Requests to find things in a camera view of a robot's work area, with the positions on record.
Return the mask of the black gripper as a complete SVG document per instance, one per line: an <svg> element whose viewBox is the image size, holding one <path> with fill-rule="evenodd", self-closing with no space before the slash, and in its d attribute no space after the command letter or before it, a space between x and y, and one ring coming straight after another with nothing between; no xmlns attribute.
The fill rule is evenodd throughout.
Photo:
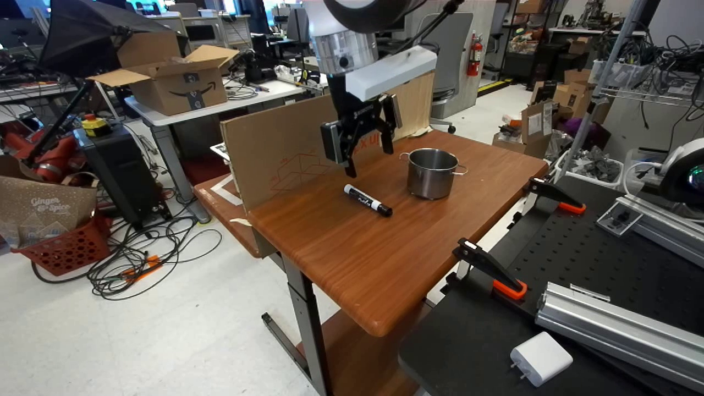
<svg viewBox="0 0 704 396"><path fill-rule="evenodd" d="M393 129L400 123L393 94L378 94L367 100L356 99L345 90L345 77L341 72L327 79L329 97L337 109L334 121L320 125L323 151L334 162L345 162L345 173L356 178L353 147L367 131L380 133L384 154L393 154Z"/></svg>

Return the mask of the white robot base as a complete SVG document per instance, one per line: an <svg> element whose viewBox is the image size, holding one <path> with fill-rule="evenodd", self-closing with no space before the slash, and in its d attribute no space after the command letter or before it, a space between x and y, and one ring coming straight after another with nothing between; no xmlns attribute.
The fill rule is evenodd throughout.
<svg viewBox="0 0 704 396"><path fill-rule="evenodd" d="M704 210L704 138L678 144L659 162L631 162L623 188L661 208Z"/></svg>

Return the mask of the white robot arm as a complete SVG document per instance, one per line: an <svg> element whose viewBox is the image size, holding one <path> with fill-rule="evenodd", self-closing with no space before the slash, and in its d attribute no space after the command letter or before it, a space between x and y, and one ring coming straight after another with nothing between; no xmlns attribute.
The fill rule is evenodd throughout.
<svg viewBox="0 0 704 396"><path fill-rule="evenodd" d="M309 46L337 109L337 119L320 125L323 151L347 176L356 176L353 147L365 133L378 131L383 151L393 151L393 131L400 127L393 90L435 68L437 54L419 39L453 15L464 0L447 0L415 35L378 51L376 35L424 1L303 0Z"/></svg>

